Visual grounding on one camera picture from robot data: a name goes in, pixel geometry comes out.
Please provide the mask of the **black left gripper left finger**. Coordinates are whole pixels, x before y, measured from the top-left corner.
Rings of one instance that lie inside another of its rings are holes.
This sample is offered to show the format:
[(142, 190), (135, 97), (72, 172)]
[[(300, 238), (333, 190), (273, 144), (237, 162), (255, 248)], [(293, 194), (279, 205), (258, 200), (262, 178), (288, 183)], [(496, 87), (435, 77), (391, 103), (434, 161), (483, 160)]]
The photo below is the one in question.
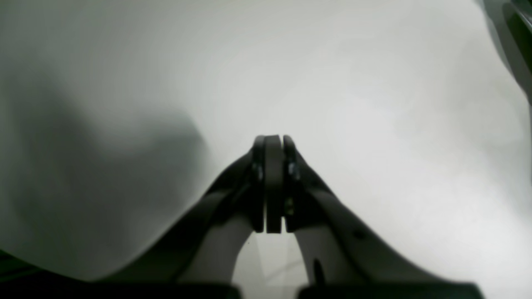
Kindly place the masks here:
[(266, 136), (233, 162), (140, 258), (99, 283), (101, 299), (239, 299), (232, 276), (252, 232), (264, 230)]

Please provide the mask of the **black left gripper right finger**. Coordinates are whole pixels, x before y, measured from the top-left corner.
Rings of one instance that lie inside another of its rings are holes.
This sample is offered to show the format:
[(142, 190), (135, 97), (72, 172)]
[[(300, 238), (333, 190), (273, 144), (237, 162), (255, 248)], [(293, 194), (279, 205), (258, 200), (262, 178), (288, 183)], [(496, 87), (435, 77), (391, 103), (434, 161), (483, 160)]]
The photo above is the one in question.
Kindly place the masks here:
[(482, 299), (469, 282), (431, 274), (403, 257), (340, 202), (287, 135), (266, 137), (266, 225), (285, 223), (308, 286), (299, 299)]

